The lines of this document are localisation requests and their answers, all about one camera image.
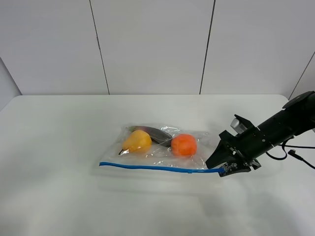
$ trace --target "yellow pear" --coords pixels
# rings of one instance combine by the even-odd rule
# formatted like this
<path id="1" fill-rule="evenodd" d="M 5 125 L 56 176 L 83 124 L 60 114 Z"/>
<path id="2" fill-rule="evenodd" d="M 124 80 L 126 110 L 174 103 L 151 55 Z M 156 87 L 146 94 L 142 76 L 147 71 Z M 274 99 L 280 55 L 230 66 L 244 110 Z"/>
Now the yellow pear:
<path id="1" fill-rule="evenodd" d="M 142 130 L 136 130 L 124 141 L 123 150 L 129 152 L 145 153 L 152 144 L 150 135 Z"/>

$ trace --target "ziplock bag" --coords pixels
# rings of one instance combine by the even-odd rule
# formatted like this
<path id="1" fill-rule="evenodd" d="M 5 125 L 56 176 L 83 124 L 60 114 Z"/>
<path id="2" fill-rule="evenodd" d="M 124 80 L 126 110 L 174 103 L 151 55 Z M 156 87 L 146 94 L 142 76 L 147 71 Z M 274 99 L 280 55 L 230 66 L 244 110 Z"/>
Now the ziplock bag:
<path id="1" fill-rule="evenodd" d="M 223 168 L 208 169 L 205 164 L 216 149 L 214 140 L 207 132 L 174 126 L 130 125 L 123 127 L 99 165 L 181 173 L 223 172 Z"/>

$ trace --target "purple eggplant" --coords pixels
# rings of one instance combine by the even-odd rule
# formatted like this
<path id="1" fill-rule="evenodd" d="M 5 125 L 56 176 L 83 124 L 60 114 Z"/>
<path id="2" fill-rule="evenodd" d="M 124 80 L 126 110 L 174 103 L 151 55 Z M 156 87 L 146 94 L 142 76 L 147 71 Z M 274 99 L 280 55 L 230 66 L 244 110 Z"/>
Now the purple eggplant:
<path id="1" fill-rule="evenodd" d="M 167 148 L 171 146 L 173 137 L 170 134 L 160 129 L 156 129 L 156 128 L 148 127 L 148 126 L 131 126 L 129 130 L 131 132 L 135 130 L 142 130 L 144 132 L 147 132 L 150 135 L 153 142 Z"/>

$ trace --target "white table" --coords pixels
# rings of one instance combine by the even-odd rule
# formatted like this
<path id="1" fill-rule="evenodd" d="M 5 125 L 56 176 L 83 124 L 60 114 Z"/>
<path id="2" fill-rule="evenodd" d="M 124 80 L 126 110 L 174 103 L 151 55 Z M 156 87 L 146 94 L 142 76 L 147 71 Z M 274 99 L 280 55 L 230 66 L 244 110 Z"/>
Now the white table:
<path id="1" fill-rule="evenodd" d="M 127 123 L 235 134 L 234 114 L 259 125 L 286 102 L 280 95 L 16 97 L 0 112 L 0 235 L 315 235 L 315 171 L 293 157 L 263 155 L 259 170 L 224 178 L 98 166 Z M 289 144 L 314 140 L 309 131 Z M 298 154 L 315 164 L 315 151 Z"/>

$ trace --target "toy orange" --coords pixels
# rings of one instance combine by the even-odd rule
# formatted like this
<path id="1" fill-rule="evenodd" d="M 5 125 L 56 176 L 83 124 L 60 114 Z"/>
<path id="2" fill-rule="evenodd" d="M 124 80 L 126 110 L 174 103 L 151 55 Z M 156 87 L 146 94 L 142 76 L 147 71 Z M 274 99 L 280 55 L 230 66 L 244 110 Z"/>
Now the toy orange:
<path id="1" fill-rule="evenodd" d="M 190 156 L 197 151 L 197 142 L 190 134 L 180 134 L 172 140 L 172 152 L 176 156 Z"/>

